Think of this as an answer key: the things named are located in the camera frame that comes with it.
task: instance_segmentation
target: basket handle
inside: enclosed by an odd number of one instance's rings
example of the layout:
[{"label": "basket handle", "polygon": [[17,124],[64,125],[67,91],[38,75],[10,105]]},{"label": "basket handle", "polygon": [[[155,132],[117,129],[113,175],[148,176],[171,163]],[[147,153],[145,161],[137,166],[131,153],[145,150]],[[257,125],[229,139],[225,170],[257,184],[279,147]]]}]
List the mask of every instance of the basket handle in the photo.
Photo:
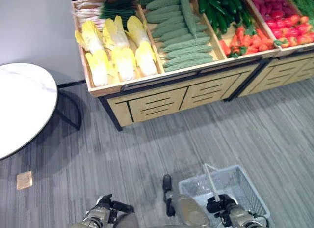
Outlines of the basket handle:
[{"label": "basket handle", "polygon": [[213,167],[207,163],[204,163],[203,167],[204,167],[205,174],[207,175],[207,177],[209,179],[210,186],[211,186],[212,192],[214,194],[215,200],[216,200],[216,202],[220,202],[219,194],[217,193],[217,189],[215,187],[214,181],[212,180],[212,177],[211,177],[210,171],[209,171],[209,168],[214,169],[214,170],[217,170],[217,168],[215,168],[215,167]]}]

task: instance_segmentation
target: white wall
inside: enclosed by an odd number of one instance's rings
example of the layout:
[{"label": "white wall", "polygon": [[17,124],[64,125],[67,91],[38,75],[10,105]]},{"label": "white wall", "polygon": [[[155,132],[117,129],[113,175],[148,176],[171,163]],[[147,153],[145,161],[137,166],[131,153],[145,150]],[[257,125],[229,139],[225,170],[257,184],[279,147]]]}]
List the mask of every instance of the white wall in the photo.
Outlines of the white wall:
[{"label": "white wall", "polygon": [[28,62],[57,84],[84,79],[71,0],[0,0],[0,65]]}]

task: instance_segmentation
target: striped carpet floor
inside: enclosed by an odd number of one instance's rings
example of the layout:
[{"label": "striped carpet floor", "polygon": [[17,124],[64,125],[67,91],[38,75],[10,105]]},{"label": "striped carpet floor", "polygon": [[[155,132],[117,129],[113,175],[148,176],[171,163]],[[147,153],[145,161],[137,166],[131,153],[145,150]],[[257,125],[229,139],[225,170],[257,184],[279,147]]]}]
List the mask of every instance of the striped carpet floor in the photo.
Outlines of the striped carpet floor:
[{"label": "striped carpet floor", "polygon": [[[202,163],[241,165],[276,228],[312,227],[314,81],[215,102],[125,127],[119,133],[85,85],[63,89],[79,104],[76,131],[54,115],[27,147],[0,161],[0,227],[63,228],[100,195],[134,205],[142,228],[174,224],[162,202],[164,174]],[[59,108],[75,118],[68,102]],[[34,184],[16,190],[16,176]]]}]

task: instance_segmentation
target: small card on floor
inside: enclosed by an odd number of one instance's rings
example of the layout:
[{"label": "small card on floor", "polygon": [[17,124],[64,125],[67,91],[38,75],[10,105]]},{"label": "small card on floor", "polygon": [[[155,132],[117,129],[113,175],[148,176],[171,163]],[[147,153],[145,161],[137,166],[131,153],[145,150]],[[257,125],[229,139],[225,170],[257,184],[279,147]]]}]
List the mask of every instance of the small card on floor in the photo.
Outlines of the small card on floor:
[{"label": "small card on floor", "polygon": [[33,176],[32,176],[31,171],[18,174],[16,179],[17,179],[17,185],[16,185],[17,190],[26,189],[33,185]]}]

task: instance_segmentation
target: marble tabletop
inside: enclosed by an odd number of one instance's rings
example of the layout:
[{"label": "marble tabletop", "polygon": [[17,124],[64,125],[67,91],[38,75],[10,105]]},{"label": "marble tabletop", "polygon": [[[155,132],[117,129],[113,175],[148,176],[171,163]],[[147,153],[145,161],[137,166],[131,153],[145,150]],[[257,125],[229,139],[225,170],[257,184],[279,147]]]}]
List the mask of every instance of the marble tabletop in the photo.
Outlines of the marble tabletop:
[{"label": "marble tabletop", "polygon": [[48,71],[27,63],[0,66],[0,159],[30,142],[51,118],[57,86]]}]

